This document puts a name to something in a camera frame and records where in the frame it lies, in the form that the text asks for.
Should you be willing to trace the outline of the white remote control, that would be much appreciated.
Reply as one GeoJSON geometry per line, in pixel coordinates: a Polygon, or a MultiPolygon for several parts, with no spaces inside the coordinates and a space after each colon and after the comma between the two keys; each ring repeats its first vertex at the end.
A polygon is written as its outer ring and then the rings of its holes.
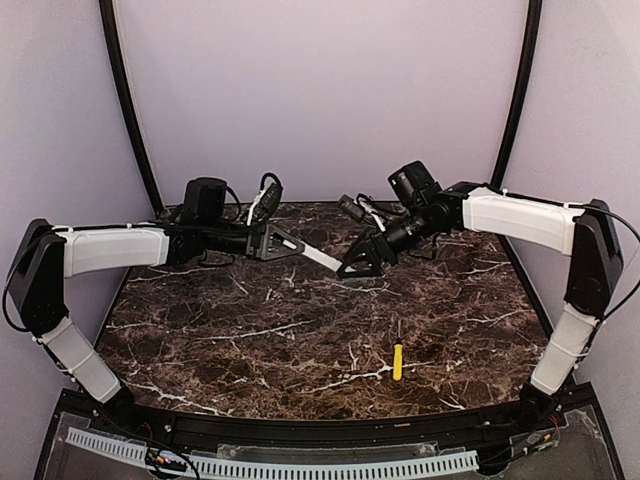
{"type": "Polygon", "coordinates": [[[333,272],[337,272],[339,268],[342,266],[342,262],[321,250],[312,247],[311,245],[302,242],[299,247],[301,248],[301,254],[306,258],[323,265],[324,267],[332,270],[333,272]]]}

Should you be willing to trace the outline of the yellow handled screwdriver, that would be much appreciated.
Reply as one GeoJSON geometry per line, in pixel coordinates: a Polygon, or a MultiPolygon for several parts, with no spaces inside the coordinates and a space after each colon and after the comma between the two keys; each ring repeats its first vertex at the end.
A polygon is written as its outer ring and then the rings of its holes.
{"type": "Polygon", "coordinates": [[[392,378],[394,381],[400,381],[403,376],[403,342],[401,334],[401,322],[397,324],[397,336],[393,345],[393,365],[392,378]]]}

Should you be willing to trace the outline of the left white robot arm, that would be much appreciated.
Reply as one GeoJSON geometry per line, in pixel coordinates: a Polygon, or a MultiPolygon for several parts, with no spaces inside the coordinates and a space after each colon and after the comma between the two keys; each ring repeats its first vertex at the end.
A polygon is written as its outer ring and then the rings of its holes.
{"type": "Polygon", "coordinates": [[[181,265],[207,251],[269,261],[303,253],[302,241],[281,229],[202,227],[138,223],[83,227],[32,221],[7,275],[2,299],[12,301],[20,321],[80,386],[102,405],[129,403],[132,394],[71,320],[66,279],[134,266],[181,265]]]}

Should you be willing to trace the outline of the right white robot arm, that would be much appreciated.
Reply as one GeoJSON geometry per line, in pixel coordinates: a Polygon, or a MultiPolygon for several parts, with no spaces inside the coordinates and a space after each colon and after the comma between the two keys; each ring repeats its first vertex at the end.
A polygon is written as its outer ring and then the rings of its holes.
{"type": "Polygon", "coordinates": [[[589,352],[605,320],[624,261],[605,202],[558,203],[459,182],[443,189],[436,182],[419,188],[393,186],[408,214],[384,230],[365,232],[352,244],[337,274],[375,277],[401,253],[437,234],[454,230],[488,232],[523,240],[570,257],[564,307],[549,343],[519,393],[518,424],[533,429],[551,415],[557,393],[589,352]]]}

